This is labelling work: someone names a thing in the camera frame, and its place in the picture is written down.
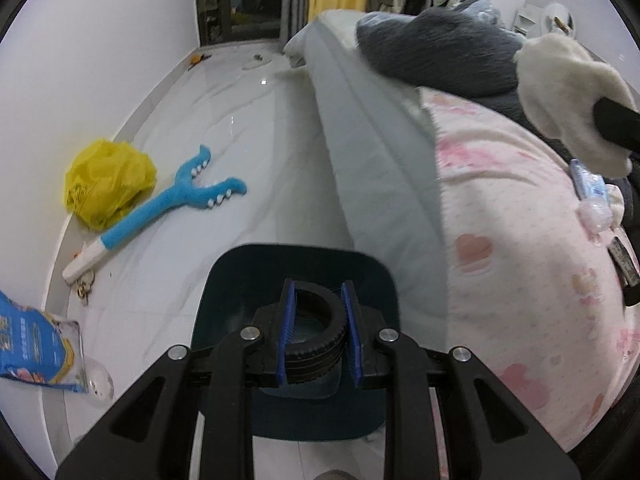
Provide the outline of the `black ribbed roll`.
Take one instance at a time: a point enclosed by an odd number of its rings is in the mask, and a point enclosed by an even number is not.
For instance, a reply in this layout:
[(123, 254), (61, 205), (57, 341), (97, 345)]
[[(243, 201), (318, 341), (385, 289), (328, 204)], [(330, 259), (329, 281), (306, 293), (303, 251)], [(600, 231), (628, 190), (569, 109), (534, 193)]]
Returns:
[(329, 375), (340, 364), (347, 318), (334, 292), (314, 283), (294, 282), (296, 315), (286, 347), (286, 383), (303, 385)]

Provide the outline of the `blue white tissue pack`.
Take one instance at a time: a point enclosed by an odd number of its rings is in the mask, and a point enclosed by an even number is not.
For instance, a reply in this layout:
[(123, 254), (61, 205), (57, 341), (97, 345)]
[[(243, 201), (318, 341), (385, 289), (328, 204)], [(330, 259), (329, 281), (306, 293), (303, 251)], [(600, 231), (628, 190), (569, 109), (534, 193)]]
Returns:
[(578, 159), (570, 161), (570, 176), (578, 198), (582, 202), (597, 203), (608, 206), (610, 198), (608, 189), (600, 174), (593, 174)]

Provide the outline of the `white tissue ball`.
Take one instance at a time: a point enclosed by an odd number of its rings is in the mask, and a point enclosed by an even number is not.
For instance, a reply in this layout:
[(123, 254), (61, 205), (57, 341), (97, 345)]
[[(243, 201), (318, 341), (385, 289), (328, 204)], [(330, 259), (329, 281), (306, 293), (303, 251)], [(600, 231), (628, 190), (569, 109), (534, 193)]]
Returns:
[(590, 171), (610, 179), (631, 173), (631, 151), (606, 140), (593, 107), (608, 99), (624, 112), (638, 110), (626, 81), (608, 63), (595, 60), (578, 41), (559, 34), (529, 39), (514, 54), (518, 99), (529, 122), (559, 140)]

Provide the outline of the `clear plastic wrapper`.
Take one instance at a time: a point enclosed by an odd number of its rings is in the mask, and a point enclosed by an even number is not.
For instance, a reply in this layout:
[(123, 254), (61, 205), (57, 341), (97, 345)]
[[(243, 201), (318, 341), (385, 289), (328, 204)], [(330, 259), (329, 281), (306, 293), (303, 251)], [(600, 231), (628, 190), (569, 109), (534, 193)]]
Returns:
[(582, 226), (591, 234), (602, 233), (612, 226), (613, 213), (608, 201), (602, 196), (581, 200), (577, 215)]

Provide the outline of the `round white vanity mirror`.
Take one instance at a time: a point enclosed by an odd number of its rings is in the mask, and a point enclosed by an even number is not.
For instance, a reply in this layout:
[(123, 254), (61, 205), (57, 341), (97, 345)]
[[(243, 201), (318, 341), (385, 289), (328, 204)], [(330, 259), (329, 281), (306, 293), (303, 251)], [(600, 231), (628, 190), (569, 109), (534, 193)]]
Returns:
[(542, 9), (539, 26), (541, 35), (561, 34), (570, 38), (576, 35), (572, 14), (566, 6), (557, 2), (549, 3)]

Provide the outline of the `white dressing table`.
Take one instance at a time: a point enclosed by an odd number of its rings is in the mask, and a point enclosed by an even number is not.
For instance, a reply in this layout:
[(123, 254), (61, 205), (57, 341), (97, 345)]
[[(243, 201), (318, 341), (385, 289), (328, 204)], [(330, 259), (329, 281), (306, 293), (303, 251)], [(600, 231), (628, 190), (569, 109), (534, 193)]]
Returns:
[(525, 38), (538, 36), (541, 12), (542, 9), (539, 6), (525, 3), (516, 11), (512, 30)]

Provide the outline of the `blue plush slingshot toy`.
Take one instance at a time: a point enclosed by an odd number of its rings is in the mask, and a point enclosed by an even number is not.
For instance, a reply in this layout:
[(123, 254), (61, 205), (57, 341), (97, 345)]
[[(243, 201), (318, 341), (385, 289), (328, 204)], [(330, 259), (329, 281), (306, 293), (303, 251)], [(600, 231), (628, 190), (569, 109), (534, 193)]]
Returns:
[(193, 181), (212, 163), (212, 152), (201, 144), (196, 154), (184, 162), (175, 174), (174, 183), (157, 196), (134, 208), (125, 218), (115, 223), (90, 243), (63, 269), (62, 278), (73, 285), (86, 272), (92, 270), (105, 256), (128, 242), (149, 224), (166, 212), (183, 206), (196, 209), (213, 209), (232, 195), (245, 195), (246, 183), (238, 178), (228, 178), (211, 186), (196, 186)]

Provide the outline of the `blue white patterned duvet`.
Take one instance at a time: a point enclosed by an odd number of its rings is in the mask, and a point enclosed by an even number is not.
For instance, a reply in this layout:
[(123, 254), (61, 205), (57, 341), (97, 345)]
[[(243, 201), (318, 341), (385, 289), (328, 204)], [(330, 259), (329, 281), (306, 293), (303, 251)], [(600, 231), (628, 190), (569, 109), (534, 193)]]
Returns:
[[(506, 28), (500, 10), (490, 0), (464, 0), (452, 8), (454, 12), (461, 13), (474, 21), (486, 25), (495, 26), (498, 29), (514, 36)], [(405, 25), (416, 18), (415, 15), (397, 14), (390, 12), (371, 12), (358, 21), (359, 27), (369, 27), (379, 24)]]

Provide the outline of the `dark grey fleece blanket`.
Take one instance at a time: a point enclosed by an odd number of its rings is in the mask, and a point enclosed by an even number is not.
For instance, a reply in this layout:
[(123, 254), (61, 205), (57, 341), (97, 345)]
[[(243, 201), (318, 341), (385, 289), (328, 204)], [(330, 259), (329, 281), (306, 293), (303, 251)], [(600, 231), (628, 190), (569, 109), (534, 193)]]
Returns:
[(461, 96), (540, 135), (518, 99), (514, 54), (522, 43), (510, 32), (463, 12), (430, 9), (417, 16), (368, 13), (356, 38), (383, 76)]

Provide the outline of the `pink cartoon bed sheet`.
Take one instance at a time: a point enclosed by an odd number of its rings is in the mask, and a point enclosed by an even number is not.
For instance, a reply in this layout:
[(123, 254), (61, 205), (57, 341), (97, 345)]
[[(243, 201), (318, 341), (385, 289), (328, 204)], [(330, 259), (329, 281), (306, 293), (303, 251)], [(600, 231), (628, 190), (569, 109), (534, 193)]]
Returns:
[(448, 260), (447, 342), (469, 347), (574, 448), (639, 365), (639, 311), (588, 233), (567, 164), (516, 122), (423, 89), (436, 124)]

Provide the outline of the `grey bed mattress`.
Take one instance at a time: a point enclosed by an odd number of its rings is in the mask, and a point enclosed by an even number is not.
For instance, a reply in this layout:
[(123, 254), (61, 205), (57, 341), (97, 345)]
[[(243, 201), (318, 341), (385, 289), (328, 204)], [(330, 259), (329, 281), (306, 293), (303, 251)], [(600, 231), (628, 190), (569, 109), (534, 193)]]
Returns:
[(353, 10), (329, 10), (285, 46), (314, 85), (338, 198), (354, 246), (390, 271), (402, 330), (445, 350), (448, 270), (436, 130), (417, 88), (361, 56)]

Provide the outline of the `yellow plastic bag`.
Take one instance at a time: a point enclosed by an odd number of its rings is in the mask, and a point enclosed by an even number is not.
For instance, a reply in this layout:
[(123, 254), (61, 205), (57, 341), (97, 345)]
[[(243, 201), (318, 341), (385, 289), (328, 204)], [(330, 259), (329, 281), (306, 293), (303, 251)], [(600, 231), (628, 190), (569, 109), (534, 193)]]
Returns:
[(126, 217), (156, 185), (147, 154), (127, 142), (99, 139), (82, 150), (66, 171), (66, 210), (93, 231), (105, 231)]

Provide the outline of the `blue snack bag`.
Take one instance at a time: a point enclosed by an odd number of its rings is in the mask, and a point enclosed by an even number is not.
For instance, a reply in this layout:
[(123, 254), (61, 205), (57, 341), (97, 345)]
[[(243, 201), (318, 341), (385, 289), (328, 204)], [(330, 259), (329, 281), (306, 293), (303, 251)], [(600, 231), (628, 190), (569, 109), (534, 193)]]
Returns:
[(1, 297), (1, 376), (111, 402), (106, 369), (86, 359), (77, 322)]

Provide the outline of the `orange item on floor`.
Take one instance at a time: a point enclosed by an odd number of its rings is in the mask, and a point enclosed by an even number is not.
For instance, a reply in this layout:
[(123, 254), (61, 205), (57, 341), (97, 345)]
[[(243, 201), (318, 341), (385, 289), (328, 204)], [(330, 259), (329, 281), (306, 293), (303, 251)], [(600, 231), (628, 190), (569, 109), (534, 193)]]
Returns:
[(204, 53), (199, 53), (199, 54), (194, 54), (190, 57), (190, 62), (189, 62), (189, 70), (192, 70), (192, 68), (194, 68), (195, 66), (198, 66), (198, 64), (203, 63), (204, 61), (208, 60), (210, 58), (209, 54), (204, 54)]

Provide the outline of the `small keychain on floor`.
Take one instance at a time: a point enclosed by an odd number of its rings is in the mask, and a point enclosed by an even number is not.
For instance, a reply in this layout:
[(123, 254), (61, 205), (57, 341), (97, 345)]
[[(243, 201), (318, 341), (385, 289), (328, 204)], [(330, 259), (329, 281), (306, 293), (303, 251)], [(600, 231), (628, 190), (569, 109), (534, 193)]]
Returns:
[(88, 270), (82, 274), (75, 283), (76, 295), (79, 298), (80, 303), (85, 307), (89, 304), (89, 296), (95, 279), (96, 274), (94, 274), (94, 271)]

